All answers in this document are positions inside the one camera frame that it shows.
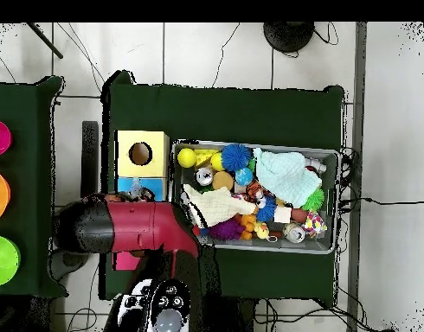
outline plush toy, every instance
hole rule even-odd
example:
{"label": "plush toy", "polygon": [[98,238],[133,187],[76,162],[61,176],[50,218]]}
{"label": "plush toy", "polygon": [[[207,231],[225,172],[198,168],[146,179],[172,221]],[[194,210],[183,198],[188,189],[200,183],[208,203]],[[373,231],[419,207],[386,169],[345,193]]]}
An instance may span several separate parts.
{"label": "plush toy", "polygon": [[249,215],[239,215],[237,214],[234,217],[240,225],[244,226],[244,231],[241,233],[241,239],[252,239],[252,232],[255,229],[255,222],[257,220],[256,216],[253,214]]}
{"label": "plush toy", "polygon": [[189,184],[184,184],[181,198],[200,228],[212,227],[235,214],[254,214],[257,210],[255,204],[235,199],[224,187],[200,194]]}
{"label": "plush toy", "polygon": [[177,155],[177,160],[183,168],[190,168],[196,163],[196,154],[192,149],[182,148]]}
{"label": "plush toy", "polygon": [[250,155],[250,150],[244,145],[227,145],[222,150],[222,166],[230,171],[243,169],[249,164]]}
{"label": "plush toy", "polygon": [[303,205],[301,208],[303,210],[318,211],[323,206],[323,202],[324,202],[324,192],[321,188],[317,188],[313,192],[313,194],[307,198],[305,205]]}
{"label": "plush toy", "polygon": [[209,228],[209,236],[220,240],[240,239],[244,226],[235,219],[229,219]]}
{"label": "plush toy", "polygon": [[258,238],[268,239],[269,238],[269,228],[266,223],[257,221],[254,224],[254,231],[257,233]]}
{"label": "plush toy", "polygon": [[257,221],[269,221],[275,215],[277,207],[275,199],[271,195],[266,195],[264,198],[266,199],[264,207],[258,206]]}
{"label": "plush toy", "polygon": [[323,222],[323,219],[321,219],[321,216],[314,211],[310,211],[307,215],[304,229],[309,233],[311,238],[314,238],[317,234],[325,232],[327,226]]}
{"label": "plush toy", "polygon": [[215,169],[217,172],[224,170],[224,168],[222,167],[222,153],[215,153],[210,158],[210,164],[212,164],[212,168]]}
{"label": "plush toy", "polygon": [[235,171],[235,180],[241,186],[247,186],[253,179],[254,175],[248,167]]}

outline pink block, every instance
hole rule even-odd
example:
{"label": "pink block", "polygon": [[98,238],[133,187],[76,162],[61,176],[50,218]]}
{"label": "pink block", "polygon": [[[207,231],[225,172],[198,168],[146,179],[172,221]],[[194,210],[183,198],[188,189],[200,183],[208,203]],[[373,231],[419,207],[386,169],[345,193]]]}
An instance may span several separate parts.
{"label": "pink block", "polygon": [[137,268],[139,258],[133,257],[130,252],[117,253],[117,265],[114,264],[112,256],[112,268],[117,271],[133,271]]}

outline dark green table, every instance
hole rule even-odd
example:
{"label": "dark green table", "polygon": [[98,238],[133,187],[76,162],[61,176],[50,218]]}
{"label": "dark green table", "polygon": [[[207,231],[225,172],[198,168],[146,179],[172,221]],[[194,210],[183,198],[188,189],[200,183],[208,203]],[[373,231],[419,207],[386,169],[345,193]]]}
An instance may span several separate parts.
{"label": "dark green table", "polygon": [[[340,86],[305,90],[199,89],[133,85],[126,71],[104,85],[102,189],[114,190],[115,130],[164,131],[170,140],[197,139],[339,150],[342,141]],[[210,253],[200,257],[202,286],[216,282]],[[249,252],[218,249],[223,296],[317,298],[333,304],[335,253]],[[100,297],[125,291],[128,271],[113,271],[100,258]]]}
{"label": "dark green table", "polygon": [[10,185],[10,203],[0,218],[0,235],[18,245],[21,265],[0,286],[0,294],[62,297],[65,290],[48,275],[53,213],[52,101],[63,79],[34,85],[0,83],[0,120],[13,144],[0,156],[0,173]]}

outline small ball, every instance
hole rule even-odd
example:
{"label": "small ball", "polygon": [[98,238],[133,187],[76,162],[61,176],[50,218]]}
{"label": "small ball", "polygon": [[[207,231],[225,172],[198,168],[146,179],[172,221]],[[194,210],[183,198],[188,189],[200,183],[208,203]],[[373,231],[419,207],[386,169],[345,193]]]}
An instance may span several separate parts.
{"label": "small ball", "polygon": [[208,186],[214,180],[214,173],[212,172],[212,169],[200,168],[195,173],[195,178],[200,186]]}
{"label": "small ball", "polygon": [[177,160],[183,168],[193,167],[196,163],[196,153],[189,148],[182,148],[177,155]]}
{"label": "small ball", "polygon": [[254,179],[254,175],[249,168],[238,169],[235,172],[235,180],[241,186],[247,186]]}
{"label": "small ball", "polygon": [[222,153],[215,153],[210,158],[210,163],[212,164],[212,168],[215,169],[217,172],[224,170],[224,168],[222,167]]}

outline yellow wooden box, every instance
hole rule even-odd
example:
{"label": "yellow wooden box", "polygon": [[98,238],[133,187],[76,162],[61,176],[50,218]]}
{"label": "yellow wooden box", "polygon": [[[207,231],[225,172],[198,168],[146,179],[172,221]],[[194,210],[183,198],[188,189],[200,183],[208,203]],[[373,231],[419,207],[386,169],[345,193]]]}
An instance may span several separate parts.
{"label": "yellow wooden box", "polygon": [[162,131],[117,131],[117,174],[167,177],[169,138]]}

